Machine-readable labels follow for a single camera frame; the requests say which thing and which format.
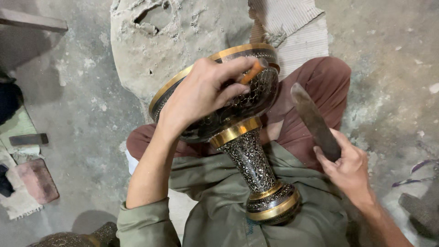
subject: whetstone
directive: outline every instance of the whetstone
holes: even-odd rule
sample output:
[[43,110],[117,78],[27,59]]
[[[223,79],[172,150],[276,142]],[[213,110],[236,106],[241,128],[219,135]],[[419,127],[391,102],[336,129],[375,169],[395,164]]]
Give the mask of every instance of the whetstone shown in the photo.
[[11,146],[44,145],[49,143],[46,133],[11,136],[9,141]]

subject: left hand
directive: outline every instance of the left hand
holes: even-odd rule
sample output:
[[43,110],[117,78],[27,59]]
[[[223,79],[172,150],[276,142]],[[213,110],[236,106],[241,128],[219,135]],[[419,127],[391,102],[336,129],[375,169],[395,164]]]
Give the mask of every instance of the left hand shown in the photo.
[[191,72],[177,86],[166,102],[158,121],[177,138],[191,123],[225,106],[235,96],[246,94],[250,88],[234,83],[221,89],[229,79],[238,81],[249,70],[256,58],[239,57],[226,63],[216,63],[208,58],[195,61]]

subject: engraved brass vase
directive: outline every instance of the engraved brass vase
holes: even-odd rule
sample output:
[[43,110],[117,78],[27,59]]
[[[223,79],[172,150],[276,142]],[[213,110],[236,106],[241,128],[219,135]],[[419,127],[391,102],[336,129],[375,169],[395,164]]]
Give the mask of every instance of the engraved brass vase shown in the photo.
[[[217,63],[240,56],[265,58],[268,68],[249,82],[250,93],[237,96],[220,108],[190,125],[181,135],[185,142],[206,142],[226,153],[250,188],[245,205],[248,218],[259,224],[275,225],[292,218],[300,195],[292,184],[276,179],[262,149],[259,131],[261,116],[274,102],[278,88],[279,65],[276,50],[268,44],[246,44],[220,51],[209,58]],[[149,107],[151,118],[158,122],[160,111],[175,88],[190,72],[182,70],[154,96]]]

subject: right hand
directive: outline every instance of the right hand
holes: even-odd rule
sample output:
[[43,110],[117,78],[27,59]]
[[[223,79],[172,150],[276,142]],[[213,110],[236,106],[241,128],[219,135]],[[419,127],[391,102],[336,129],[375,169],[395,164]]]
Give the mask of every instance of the right hand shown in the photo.
[[191,123],[225,106],[233,97],[248,93],[248,85],[234,83],[224,89],[222,85],[229,79],[238,82],[256,61],[254,57],[239,57],[219,64],[198,59],[161,110],[158,124],[178,137]]
[[374,193],[369,184],[367,154],[355,147],[341,132],[331,129],[342,149],[342,156],[335,163],[329,161],[318,146],[314,147],[317,159],[331,181],[346,194],[351,202],[361,207],[374,203]]

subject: brown trousers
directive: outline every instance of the brown trousers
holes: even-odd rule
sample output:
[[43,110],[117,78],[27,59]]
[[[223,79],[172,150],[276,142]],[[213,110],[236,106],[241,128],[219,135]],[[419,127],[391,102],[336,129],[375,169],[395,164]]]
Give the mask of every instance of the brown trousers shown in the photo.
[[[349,90],[351,69],[334,57],[313,58],[280,82],[278,96],[273,106],[262,117],[265,124],[284,120],[276,140],[283,148],[299,159],[306,167],[323,172],[313,147],[313,137],[293,107],[291,86],[299,82],[316,103],[326,124],[339,129],[346,96]],[[148,147],[156,124],[142,125],[129,135],[126,147],[132,157],[139,160]],[[174,157],[205,157],[218,151],[209,143],[189,144],[179,141]]]

